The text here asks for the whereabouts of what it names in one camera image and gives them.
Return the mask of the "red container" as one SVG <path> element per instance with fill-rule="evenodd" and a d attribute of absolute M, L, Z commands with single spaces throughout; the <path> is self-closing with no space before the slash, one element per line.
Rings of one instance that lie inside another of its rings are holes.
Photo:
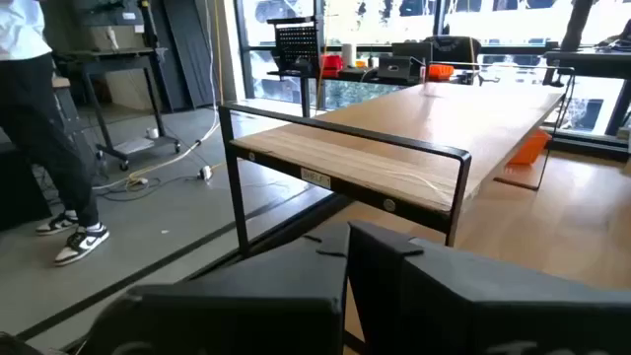
<path fill-rule="evenodd" d="M 343 69 L 343 59 L 339 54 L 325 54 L 321 57 L 320 76 L 322 78 L 337 78 Z"/>

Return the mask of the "dark grey leaning panel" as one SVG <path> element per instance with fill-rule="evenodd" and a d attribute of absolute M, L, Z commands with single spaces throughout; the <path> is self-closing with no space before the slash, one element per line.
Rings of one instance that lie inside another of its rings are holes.
<path fill-rule="evenodd" d="M 196 1 L 164 0 L 164 6 L 190 106 L 212 106 L 211 52 Z"/>

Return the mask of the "wooden shelf black metal frame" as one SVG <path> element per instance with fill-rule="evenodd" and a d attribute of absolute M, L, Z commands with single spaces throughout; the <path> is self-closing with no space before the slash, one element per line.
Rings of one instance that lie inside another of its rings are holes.
<path fill-rule="evenodd" d="M 573 85 L 426 82 L 243 137 L 218 109 L 239 249 L 248 253 L 239 163 L 248 161 L 381 209 L 456 240 L 461 210 L 547 118 L 564 118 Z"/>

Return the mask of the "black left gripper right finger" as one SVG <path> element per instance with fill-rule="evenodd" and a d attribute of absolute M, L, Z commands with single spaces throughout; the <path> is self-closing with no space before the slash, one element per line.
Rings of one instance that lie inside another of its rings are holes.
<path fill-rule="evenodd" d="M 348 272 L 370 355 L 631 355 L 631 291 L 611 291 L 366 222 Z"/>

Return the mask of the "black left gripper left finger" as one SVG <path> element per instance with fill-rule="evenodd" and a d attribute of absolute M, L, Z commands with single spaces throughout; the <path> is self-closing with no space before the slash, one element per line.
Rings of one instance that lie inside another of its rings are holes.
<path fill-rule="evenodd" d="M 195 280 L 129 289 L 81 355 L 342 355 L 349 229 L 322 226 Z"/>

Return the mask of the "black standing desk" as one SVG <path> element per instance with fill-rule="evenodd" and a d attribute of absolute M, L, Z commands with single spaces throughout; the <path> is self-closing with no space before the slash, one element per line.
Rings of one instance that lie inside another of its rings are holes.
<path fill-rule="evenodd" d="M 624 83 L 613 108 L 612 116 L 604 131 L 615 136 L 622 126 L 627 110 L 631 107 L 631 51 L 598 51 L 584 48 L 577 51 L 547 51 L 543 57 L 558 67 L 571 67 L 574 74 L 583 77 L 620 79 Z"/>

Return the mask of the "person's shoe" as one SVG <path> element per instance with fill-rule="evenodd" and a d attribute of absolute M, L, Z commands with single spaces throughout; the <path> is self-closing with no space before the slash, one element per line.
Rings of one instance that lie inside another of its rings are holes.
<path fill-rule="evenodd" d="M 38 226 L 35 232 L 40 236 L 50 236 L 64 232 L 77 224 L 78 218 L 75 215 L 62 212 L 47 223 Z"/>
<path fill-rule="evenodd" d="M 94 228 L 79 227 L 66 240 L 66 244 L 54 259 L 56 266 L 76 262 L 94 251 L 109 237 L 109 230 L 103 224 Z"/>

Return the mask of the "orange plastic basket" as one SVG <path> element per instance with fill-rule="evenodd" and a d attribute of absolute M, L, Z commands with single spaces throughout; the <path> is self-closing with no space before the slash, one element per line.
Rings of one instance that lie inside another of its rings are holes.
<path fill-rule="evenodd" d="M 551 140 L 551 135 L 546 131 L 537 129 L 532 133 L 518 153 L 509 161 L 509 165 L 533 164 L 546 144 Z"/>

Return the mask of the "small orange container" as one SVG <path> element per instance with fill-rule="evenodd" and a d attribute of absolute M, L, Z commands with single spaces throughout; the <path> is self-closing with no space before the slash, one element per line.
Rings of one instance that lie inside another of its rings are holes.
<path fill-rule="evenodd" d="M 430 64 L 427 68 L 427 80 L 430 82 L 449 82 L 455 73 L 452 65 Z"/>

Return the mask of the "person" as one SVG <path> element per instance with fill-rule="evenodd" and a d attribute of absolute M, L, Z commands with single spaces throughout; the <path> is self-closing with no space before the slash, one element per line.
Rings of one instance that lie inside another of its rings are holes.
<path fill-rule="evenodd" d="M 47 171 L 62 212 L 78 218 L 72 228 L 98 228 L 103 222 L 92 180 L 57 108 L 44 28 L 39 0 L 0 0 L 0 129 Z"/>

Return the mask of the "black office chair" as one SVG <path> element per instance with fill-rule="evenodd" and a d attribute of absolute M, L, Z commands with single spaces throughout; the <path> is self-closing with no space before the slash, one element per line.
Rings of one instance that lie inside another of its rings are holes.
<path fill-rule="evenodd" d="M 456 69 L 471 70 L 477 62 L 481 42 L 470 36 L 435 35 L 424 39 L 431 44 L 432 61 L 447 63 Z"/>

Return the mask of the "black rolling stand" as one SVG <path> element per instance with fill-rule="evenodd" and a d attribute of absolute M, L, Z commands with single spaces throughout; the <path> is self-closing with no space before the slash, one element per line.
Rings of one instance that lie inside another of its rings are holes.
<path fill-rule="evenodd" d="M 96 144 L 95 156 L 99 161 L 103 161 L 105 155 L 112 156 L 119 161 L 120 169 L 126 172 L 129 169 L 130 158 L 145 151 L 154 148 L 162 148 L 164 146 L 172 146 L 176 154 L 181 152 L 180 141 L 166 133 L 162 113 L 158 106 L 157 93 L 154 89 L 157 82 L 154 76 L 155 69 L 158 70 L 159 74 L 158 82 L 164 79 L 160 64 L 161 55 L 164 51 L 165 50 L 161 47 L 142 47 L 102 51 L 78 50 L 64 53 L 64 56 L 68 58 L 70 63 L 78 65 L 87 98 L 96 114 L 99 129 L 104 139 L 103 144 Z M 129 146 L 132 144 L 132 140 L 123 142 L 122 147 L 118 148 L 112 144 L 107 124 L 103 117 L 102 107 L 92 83 L 92 78 L 107 73 L 134 70 L 141 70 L 143 73 L 158 134 L 156 138 L 147 136 L 147 143 L 143 146 L 139 146 L 137 149 L 125 147 L 125 145 Z"/>

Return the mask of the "black box device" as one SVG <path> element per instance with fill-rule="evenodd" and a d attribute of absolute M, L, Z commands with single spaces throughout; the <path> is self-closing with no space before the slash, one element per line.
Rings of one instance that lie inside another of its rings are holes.
<path fill-rule="evenodd" d="M 397 83 L 420 84 L 425 81 L 425 64 L 412 56 L 382 57 L 378 77 Z"/>

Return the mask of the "black mesh basket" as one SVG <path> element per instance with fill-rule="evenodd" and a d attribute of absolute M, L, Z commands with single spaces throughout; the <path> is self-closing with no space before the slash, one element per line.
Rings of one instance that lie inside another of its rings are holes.
<path fill-rule="evenodd" d="M 320 74 L 321 20 L 322 15 L 314 15 L 266 21 L 275 35 L 270 52 L 277 70 L 272 75 L 314 78 Z"/>

